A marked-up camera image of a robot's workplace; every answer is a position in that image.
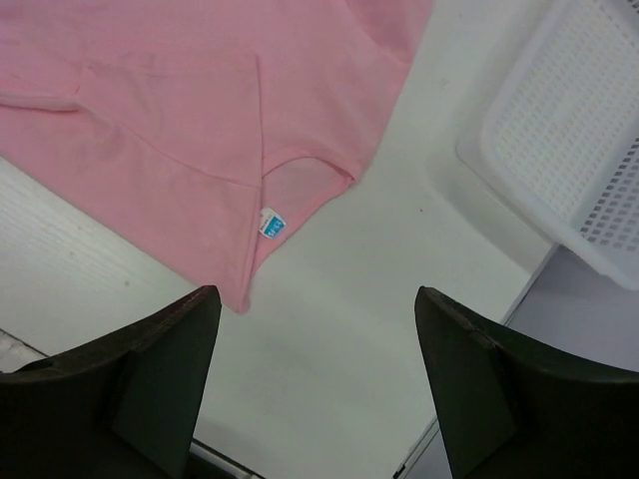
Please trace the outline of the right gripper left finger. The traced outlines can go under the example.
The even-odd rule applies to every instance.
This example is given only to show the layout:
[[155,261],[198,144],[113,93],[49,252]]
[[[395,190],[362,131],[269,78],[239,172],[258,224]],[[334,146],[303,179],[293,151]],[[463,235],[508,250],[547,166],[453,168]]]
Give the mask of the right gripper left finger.
[[180,478],[221,317],[216,287],[1,375],[4,478]]

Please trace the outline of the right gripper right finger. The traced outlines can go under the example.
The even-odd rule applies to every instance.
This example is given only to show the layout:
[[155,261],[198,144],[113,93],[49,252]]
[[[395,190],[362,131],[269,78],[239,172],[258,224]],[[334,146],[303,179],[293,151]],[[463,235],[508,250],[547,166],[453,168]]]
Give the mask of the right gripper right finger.
[[635,478],[638,374],[554,348],[433,287],[416,331],[455,478]]

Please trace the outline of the pink t shirt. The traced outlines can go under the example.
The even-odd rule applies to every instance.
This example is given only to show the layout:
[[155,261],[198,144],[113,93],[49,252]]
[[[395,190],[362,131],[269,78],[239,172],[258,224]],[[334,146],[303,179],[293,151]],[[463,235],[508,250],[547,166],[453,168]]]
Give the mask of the pink t shirt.
[[5,1],[1,155],[249,307],[261,263],[358,181],[428,1]]

